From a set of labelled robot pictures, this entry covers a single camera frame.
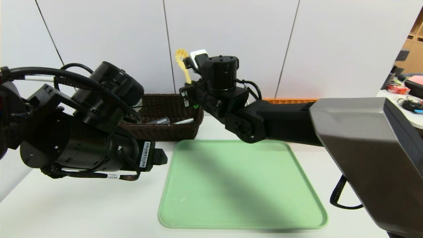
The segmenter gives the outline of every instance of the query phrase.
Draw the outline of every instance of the sticker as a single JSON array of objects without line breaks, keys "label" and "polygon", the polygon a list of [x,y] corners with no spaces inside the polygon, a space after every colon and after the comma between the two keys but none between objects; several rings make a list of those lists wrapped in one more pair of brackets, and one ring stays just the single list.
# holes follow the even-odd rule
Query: sticker
[{"label": "sticker", "polygon": [[147,166],[148,152],[150,151],[151,142],[146,141],[144,143],[143,154],[141,155],[140,167],[145,168]]},{"label": "sticker", "polygon": [[164,122],[166,122],[167,121],[167,119],[162,119],[162,120],[160,120],[160,121],[157,121],[157,123],[158,124],[160,124],[160,123],[164,123]]},{"label": "sticker", "polygon": [[107,178],[110,178],[110,179],[119,179],[121,176],[120,175],[118,175],[118,174],[108,174],[107,175]]}]

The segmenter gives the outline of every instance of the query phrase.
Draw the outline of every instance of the cable connector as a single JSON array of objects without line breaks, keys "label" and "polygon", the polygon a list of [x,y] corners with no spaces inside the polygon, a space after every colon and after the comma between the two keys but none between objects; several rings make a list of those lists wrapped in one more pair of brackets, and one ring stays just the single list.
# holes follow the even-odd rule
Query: cable connector
[{"label": "cable connector", "polygon": [[7,81],[13,81],[10,80],[10,69],[7,66],[1,67],[0,68],[0,72],[1,72],[1,76],[0,76],[0,82],[1,83],[5,83]]}]

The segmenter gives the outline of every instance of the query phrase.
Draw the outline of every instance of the orange basket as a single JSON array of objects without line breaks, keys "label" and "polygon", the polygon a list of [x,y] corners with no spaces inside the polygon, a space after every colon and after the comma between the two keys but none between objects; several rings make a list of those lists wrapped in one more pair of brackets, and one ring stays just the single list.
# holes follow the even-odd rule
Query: orange basket
[{"label": "orange basket", "polygon": [[291,104],[291,103],[308,103],[315,102],[318,98],[264,98],[272,104]]}]

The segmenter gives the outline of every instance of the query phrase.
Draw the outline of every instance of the white wall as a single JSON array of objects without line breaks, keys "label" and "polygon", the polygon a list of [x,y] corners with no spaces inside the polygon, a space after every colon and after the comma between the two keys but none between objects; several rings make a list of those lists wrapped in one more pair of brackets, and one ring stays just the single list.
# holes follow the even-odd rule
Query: white wall
[{"label": "white wall", "polygon": [[277,97],[376,96],[422,4],[300,0]]},{"label": "white wall", "polygon": [[[0,17],[1,66],[61,66],[34,0],[2,0]],[[21,96],[28,97],[44,83],[15,84]],[[8,150],[0,160],[0,201],[30,170],[23,164],[19,149]]]},{"label": "white wall", "polygon": [[38,0],[65,64],[108,61],[146,93],[174,93],[162,0]]},{"label": "white wall", "polygon": [[[259,84],[263,97],[275,97],[297,6],[298,0],[165,0],[170,51],[234,55],[238,78]],[[174,57],[172,63],[178,91],[185,77]]]}]

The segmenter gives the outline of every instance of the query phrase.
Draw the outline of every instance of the barcode label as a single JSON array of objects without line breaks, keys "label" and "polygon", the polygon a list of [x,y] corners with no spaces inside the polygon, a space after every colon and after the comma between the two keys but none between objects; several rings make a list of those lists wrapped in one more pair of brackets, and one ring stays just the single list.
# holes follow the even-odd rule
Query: barcode label
[{"label": "barcode label", "polygon": [[121,176],[120,175],[117,175],[117,174],[108,174],[107,175],[107,178],[110,178],[110,179],[119,179]]},{"label": "barcode label", "polygon": [[148,152],[150,151],[151,142],[146,141],[144,143],[143,153],[141,155],[140,167],[145,168],[147,166]]}]

